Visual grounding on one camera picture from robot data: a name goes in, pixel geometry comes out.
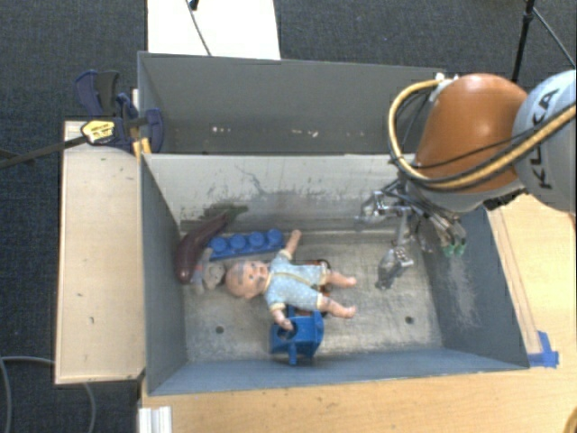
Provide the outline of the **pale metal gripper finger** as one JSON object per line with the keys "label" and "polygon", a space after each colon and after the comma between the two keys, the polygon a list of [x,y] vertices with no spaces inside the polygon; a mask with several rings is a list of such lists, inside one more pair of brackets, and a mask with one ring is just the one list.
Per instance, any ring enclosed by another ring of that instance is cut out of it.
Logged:
{"label": "pale metal gripper finger", "polygon": [[[414,261],[407,255],[405,251],[396,251],[397,259],[398,259],[398,275],[396,279],[402,275],[402,273],[414,265]],[[392,287],[392,284],[378,284],[376,282],[376,288],[380,290],[387,290]]]}
{"label": "pale metal gripper finger", "polygon": [[398,275],[398,259],[396,251],[390,249],[378,265],[378,284],[392,284]]}

